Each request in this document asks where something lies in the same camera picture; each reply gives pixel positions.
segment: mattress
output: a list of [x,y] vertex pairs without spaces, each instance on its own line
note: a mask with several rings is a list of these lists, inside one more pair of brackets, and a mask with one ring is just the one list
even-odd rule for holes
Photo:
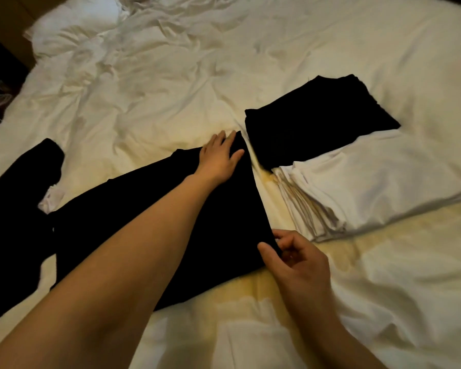
[[[461,178],[459,5],[97,0],[111,19],[89,25],[87,12],[74,13],[82,0],[69,2],[52,12],[56,30],[35,25],[37,65],[0,125],[0,175],[45,137],[65,151],[54,208],[221,129],[245,135],[245,109],[316,75],[355,74]],[[271,226],[293,229],[275,181],[252,157]],[[461,368],[461,203],[318,246],[342,322],[388,367]],[[52,257],[37,292],[0,318],[0,341],[54,281]],[[320,363],[262,269],[153,314],[131,367],[182,366]]]

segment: black fabric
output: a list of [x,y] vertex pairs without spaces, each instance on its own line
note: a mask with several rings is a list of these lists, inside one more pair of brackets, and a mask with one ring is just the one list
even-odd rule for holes
[[269,171],[341,148],[358,136],[399,127],[354,75],[317,76],[269,105],[246,110],[249,140]]
[[60,180],[63,158],[45,139],[0,177],[0,316],[37,289],[41,263],[55,253],[52,225],[37,206]]
[[[263,266],[259,242],[276,246],[240,132],[231,152],[246,150],[233,176],[207,198],[188,247],[156,310]],[[50,214],[55,226],[57,282],[99,245],[178,186],[198,166],[200,148],[111,179]]]

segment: hand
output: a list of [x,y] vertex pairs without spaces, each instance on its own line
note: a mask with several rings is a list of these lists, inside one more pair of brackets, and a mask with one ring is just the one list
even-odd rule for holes
[[202,147],[200,163],[195,172],[195,175],[209,179],[215,186],[232,176],[238,161],[244,155],[244,150],[240,149],[229,157],[235,131],[232,131],[229,137],[225,137],[226,133],[221,131],[218,135],[213,135],[210,141]]
[[341,328],[327,256],[296,231],[274,229],[273,234],[282,259],[267,243],[260,242],[258,250],[304,338],[316,340],[324,331]]

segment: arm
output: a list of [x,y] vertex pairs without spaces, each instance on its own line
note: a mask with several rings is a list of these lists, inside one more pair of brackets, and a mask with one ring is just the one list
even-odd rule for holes
[[342,325],[335,311],[328,258],[296,231],[274,230],[282,259],[268,244],[258,244],[266,267],[302,337],[328,367],[386,369]]
[[206,198],[244,154],[233,132],[202,148],[195,174],[120,229],[0,343],[0,368],[128,367]]

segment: folded white shirt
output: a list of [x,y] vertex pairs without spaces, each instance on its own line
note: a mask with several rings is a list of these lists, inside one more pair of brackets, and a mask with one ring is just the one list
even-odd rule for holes
[[461,180],[397,129],[274,173],[297,229],[316,241],[461,200]]

